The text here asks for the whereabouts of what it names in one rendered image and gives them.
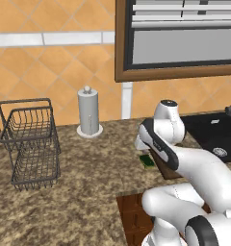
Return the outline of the black sink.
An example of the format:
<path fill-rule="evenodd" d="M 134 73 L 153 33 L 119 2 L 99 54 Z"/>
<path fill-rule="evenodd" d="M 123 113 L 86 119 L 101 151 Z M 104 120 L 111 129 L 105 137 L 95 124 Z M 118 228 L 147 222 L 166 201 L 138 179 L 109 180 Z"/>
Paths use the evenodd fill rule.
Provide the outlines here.
<path fill-rule="evenodd" d="M 205 150 L 231 162 L 231 116 L 224 111 L 181 117 L 186 131 Z"/>

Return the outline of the wooden framed window with blinds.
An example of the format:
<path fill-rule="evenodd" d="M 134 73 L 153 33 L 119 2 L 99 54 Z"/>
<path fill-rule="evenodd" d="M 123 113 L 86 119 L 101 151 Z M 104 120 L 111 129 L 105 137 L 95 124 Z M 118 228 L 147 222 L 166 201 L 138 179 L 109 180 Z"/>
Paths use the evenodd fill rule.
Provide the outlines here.
<path fill-rule="evenodd" d="M 231 75 L 231 0 L 115 0 L 115 81 Z"/>

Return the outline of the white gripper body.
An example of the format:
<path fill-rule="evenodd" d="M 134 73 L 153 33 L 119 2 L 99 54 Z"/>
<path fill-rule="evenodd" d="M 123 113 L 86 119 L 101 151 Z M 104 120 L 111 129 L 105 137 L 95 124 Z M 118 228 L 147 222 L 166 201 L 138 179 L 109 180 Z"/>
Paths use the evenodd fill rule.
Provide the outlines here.
<path fill-rule="evenodd" d="M 148 151 L 149 150 L 149 147 L 142 142 L 142 140 L 141 140 L 139 135 L 137 135 L 137 137 L 136 137 L 135 147 L 139 151 Z"/>

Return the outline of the brown wooden cutting board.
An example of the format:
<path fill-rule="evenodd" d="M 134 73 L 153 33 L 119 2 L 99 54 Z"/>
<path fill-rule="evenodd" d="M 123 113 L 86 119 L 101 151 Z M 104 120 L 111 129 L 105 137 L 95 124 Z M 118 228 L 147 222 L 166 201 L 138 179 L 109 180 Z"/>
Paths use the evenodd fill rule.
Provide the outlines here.
<path fill-rule="evenodd" d="M 180 178 L 180 175 L 168 168 L 167 164 L 163 160 L 161 160 L 160 157 L 153 150 L 150 151 L 150 154 L 165 180 L 173 180 Z"/>

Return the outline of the grey paper towel holder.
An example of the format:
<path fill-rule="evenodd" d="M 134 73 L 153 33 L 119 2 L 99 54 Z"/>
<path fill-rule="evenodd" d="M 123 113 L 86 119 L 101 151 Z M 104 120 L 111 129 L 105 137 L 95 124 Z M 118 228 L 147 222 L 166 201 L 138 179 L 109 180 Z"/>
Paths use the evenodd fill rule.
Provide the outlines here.
<path fill-rule="evenodd" d="M 83 138 L 98 137 L 103 132 L 98 117 L 98 92 L 90 86 L 84 86 L 77 95 L 80 118 L 77 133 Z"/>

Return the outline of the green sponge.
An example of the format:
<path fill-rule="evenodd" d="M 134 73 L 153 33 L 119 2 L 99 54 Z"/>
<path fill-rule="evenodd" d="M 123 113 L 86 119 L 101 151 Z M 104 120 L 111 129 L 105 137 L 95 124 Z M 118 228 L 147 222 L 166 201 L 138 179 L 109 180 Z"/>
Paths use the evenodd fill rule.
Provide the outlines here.
<path fill-rule="evenodd" d="M 141 155 L 140 161 L 142 162 L 143 166 L 145 168 L 154 167 L 155 163 L 154 161 L 148 156 L 148 155 Z"/>

